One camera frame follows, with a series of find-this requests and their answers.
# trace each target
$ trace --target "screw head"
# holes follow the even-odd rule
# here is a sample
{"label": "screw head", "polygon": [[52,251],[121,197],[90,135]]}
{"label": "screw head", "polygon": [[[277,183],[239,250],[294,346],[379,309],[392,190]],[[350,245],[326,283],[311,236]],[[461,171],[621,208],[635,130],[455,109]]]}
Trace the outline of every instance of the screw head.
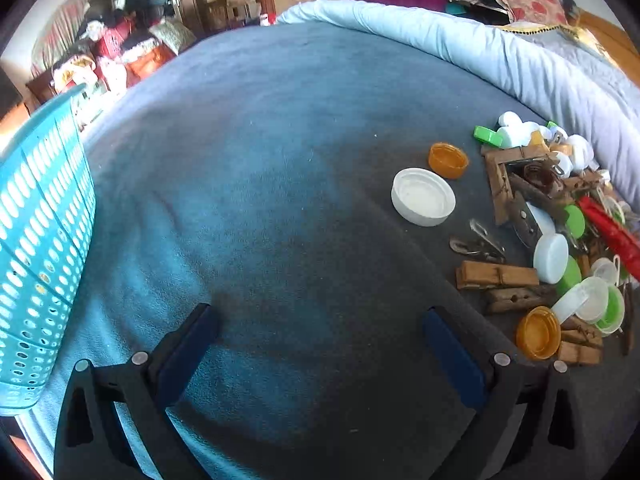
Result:
{"label": "screw head", "polygon": [[143,365],[149,359],[149,354],[146,352],[136,352],[131,357],[131,362],[137,366]]}
{"label": "screw head", "polygon": [[494,362],[498,366],[509,366],[509,364],[511,363],[511,358],[503,352],[498,352],[496,355],[494,355]]}
{"label": "screw head", "polygon": [[554,361],[554,368],[556,372],[560,372],[561,374],[564,374],[568,370],[566,363],[560,360]]}
{"label": "screw head", "polygon": [[76,372],[84,372],[89,367],[89,361],[86,359],[80,359],[76,363]]}

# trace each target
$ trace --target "green bottle cap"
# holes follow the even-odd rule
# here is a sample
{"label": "green bottle cap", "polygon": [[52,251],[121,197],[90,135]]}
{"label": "green bottle cap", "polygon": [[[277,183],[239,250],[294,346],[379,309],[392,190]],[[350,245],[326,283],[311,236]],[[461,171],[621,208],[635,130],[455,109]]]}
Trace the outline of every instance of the green bottle cap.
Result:
{"label": "green bottle cap", "polygon": [[484,126],[476,126],[476,129],[474,130],[474,137],[481,142],[486,142],[496,148],[500,148],[500,146],[502,146],[502,136],[489,128],[485,128]]}

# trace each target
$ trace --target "green plastic lid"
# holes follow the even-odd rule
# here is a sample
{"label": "green plastic lid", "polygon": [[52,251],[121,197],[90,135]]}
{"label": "green plastic lid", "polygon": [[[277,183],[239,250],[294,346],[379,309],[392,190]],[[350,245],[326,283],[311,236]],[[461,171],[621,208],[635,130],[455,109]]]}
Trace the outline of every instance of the green plastic lid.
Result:
{"label": "green plastic lid", "polygon": [[615,332],[622,325],[622,320],[625,317],[625,300],[620,294],[619,290],[615,286],[609,285],[609,301],[607,303],[607,309],[596,323],[596,326],[602,331],[603,334],[610,334]]}
{"label": "green plastic lid", "polygon": [[574,238],[580,238],[584,234],[586,224],[584,222],[584,214],[580,211],[577,205],[569,204],[564,208],[569,213],[569,218],[566,220],[566,226],[571,231]]}
{"label": "green plastic lid", "polygon": [[562,275],[562,278],[560,278],[560,281],[556,283],[556,291],[560,296],[564,296],[570,288],[581,281],[582,273],[580,272],[578,262],[576,262],[572,256],[569,256],[564,274]]}
{"label": "green plastic lid", "polygon": [[481,142],[486,142],[496,148],[502,146],[502,136],[498,135],[498,132],[494,132],[484,126],[476,126],[474,130],[474,137]]}

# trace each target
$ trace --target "metal clip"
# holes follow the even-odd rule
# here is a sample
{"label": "metal clip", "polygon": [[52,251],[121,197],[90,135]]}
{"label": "metal clip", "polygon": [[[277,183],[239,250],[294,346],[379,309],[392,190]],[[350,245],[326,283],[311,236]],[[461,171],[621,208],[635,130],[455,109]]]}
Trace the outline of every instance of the metal clip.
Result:
{"label": "metal clip", "polygon": [[504,247],[502,247],[475,218],[469,221],[469,227],[478,239],[473,242],[464,242],[452,236],[449,238],[449,247],[451,250],[458,254],[471,256],[472,258],[503,264],[507,259],[504,253]]}

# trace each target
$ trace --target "bedsheet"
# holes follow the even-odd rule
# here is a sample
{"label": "bedsheet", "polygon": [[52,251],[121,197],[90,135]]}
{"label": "bedsheet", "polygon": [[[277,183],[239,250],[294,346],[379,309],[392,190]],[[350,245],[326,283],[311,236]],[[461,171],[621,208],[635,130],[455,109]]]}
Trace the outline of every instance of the bedsheet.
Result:
{"label": "bedsheet", "polygon": [[558,54],[513,34],[426,9],[353,0],[297,4],[278,23],[327,22],[379,34],[445,59],[485,79],[544,118],[579,134],[611,173],[616,189],[640,210],[640,132],[616,99]]}
{"label": "bedsheet", "polygon": [[[87,139],[94,236],[50,381],[19,417],[44,462],[78,359],[124,362],[206,301],[221,337],[170,416],[213,478],[428,478],[472,412],[425,348],[420,314],[442,304],[521,358],[508,317],[486,320],[479,295],[451,285],[462,257],[447,245],[473,216],[527,262],[512,229],[492,227],[472,138],[507,109],[541,119],[448,62],[325,23],[220,34],[132,88]],[[450,218],[420,228],[390,188],[427,167],[437,140],[470,167],[451,182]],[[607,365],[574,374],[594,478],[638,420],[638,351],[607,351]]]}

